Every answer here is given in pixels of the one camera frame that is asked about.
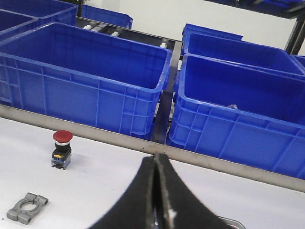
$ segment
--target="white table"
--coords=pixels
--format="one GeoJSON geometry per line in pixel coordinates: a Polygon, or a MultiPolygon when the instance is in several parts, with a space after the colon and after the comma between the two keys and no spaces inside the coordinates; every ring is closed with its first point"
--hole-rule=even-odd
{"type": "MultiPolygon", "coordinates": [[[[83,229],[122,195],[148,154],[73,137],[66,170],[51,167],[51,130],[0,118],[0,229],[83,229]],[[49,199],[29,225],[6,218],[27,192],[49,199]]],[[[247,229],[303,229],[305,193],[172,161],[215,214],[247,229]]]]}

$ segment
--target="red mushroom button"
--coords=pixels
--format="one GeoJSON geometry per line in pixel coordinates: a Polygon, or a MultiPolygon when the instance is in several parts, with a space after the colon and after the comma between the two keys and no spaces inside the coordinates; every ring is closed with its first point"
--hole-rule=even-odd
{"type": "Polygon", "coordinates": [[[53,134],[53,139],[58,143],[69,142],[73,138],[73,135],[70,131],[60,130],[53,134]]]}

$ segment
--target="metal clamp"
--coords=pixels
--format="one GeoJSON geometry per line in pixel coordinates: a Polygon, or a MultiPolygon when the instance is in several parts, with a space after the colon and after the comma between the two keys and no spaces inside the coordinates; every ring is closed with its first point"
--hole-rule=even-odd
{"type": "Polygon", "coordinates": [[[25,195],[25,198],[19,200],[17,204],[6,213],[6,217],[23,224],[28,224],[32,218],[41,211],[42,207],[48,203],[48,201],[49,200],[45,197],[37,196],[28,192],[25,195]],[[34,204],[36,207],[32,210],[21,210],[21,208],[27,204],[34,204]]]}

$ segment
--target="white surface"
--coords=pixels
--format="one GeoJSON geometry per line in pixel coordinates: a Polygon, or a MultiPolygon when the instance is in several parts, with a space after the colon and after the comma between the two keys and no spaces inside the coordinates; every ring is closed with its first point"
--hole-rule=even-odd
{"type": "MultiPolygon", "coordinates": [[[[243,41],[284,49],[295,19],[288,20],[204,0],[88,0],[126,13],[132,29],[181,40],[186,23],[243,35],[243,41]]],[[[305,54],[305,47],[300,54],[305,54]]]]}
{"type": "MultiPolygon", "coordinates": [[[[53,131],[0,118],[0,229],[83,229],[116,202],[146,154],[74,137],[72,161],[51,167],[53,131]],[[27,192],[50,201],[29,225],[6,218],[27,192]]],[[[305,193],[173,161],[194,194],[247,229],[303,229],[305,193]]]]}

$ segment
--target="white wall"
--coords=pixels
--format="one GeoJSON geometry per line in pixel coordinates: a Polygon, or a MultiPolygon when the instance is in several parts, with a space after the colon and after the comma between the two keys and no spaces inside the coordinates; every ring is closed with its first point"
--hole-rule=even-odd
{"type": "MultiPolygon", "coordinates": [[[[285,48],[295,20],[204,0],[88,0],[88,5],[126,13],[134,30],[180,40],[186,23],[243,35],[244,41],[285,48]]],[[[305,47],[299,54],[305,55],[305,47]]]]}

